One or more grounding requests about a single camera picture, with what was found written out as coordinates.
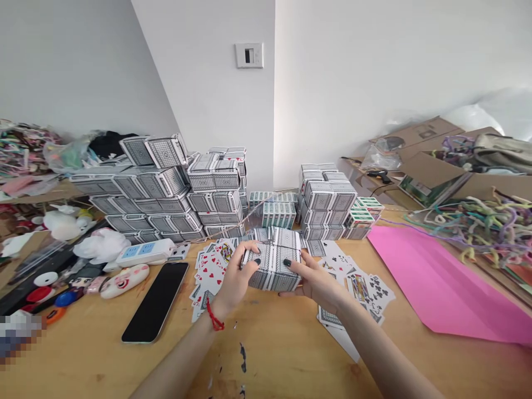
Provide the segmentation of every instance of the white plush toy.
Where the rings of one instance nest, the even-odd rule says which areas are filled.
[[[91,259],[92,264],[100,264],[112,262],[124,248],[130,246],[131,242],[122,233],[105,227],[75,245],[74,254]]]

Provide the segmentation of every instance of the red string bracelet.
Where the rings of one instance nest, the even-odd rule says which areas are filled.
[[[207,311],[209,312],[209,316],[211,317],[211,320],[212,320],[212,327],[214,328],[215,331],[222,331],[226,326],[224,325],[224,323],[222,323],[221,321],[219,321],[215,315],[212,313],[212,310],[211,310],[211,302],[209,301],[209,298],[207,298]]]

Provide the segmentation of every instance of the blue object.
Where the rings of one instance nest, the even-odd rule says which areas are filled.
[[[139,251],[139,255],[150,253],[151,250],[154,248],[154,246],[155,246],[155,243],[144,244]]]
[[[67,291],[57,297],[57,299],[55,300],[55,306],[57,306],[58,308],[66,308],[67,306],[76,302],[77,298],[78,295],[75,292]]]
[[[124,255],[122,255],[122,259],[125,258],[132,258],[137,254],[137,251],[139,250],[140,245],[135,245],[134,247],[129,247],[126,252],[124,252]]]

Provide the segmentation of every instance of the white wall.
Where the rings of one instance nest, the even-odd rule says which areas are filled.
[[[273,186],[275,0],[132,0],[189,150],[245,146],[248,192]],[[264,43],[238,70],[235,43]]]
[[[5,1],[0,27],[0,117],[74,136],[178,130],[130,0]]]
[[[274,187],[303,162],[363,155],[394,110],[532,83],[531,16],[529,0],[278,0]]]

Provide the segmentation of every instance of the power strip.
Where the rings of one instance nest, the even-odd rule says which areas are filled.
[[[135,266],[141,263],[161,264],[172,254],[176,245],[169,238],[127,247],[120,252],[116,264],[121,268]]]

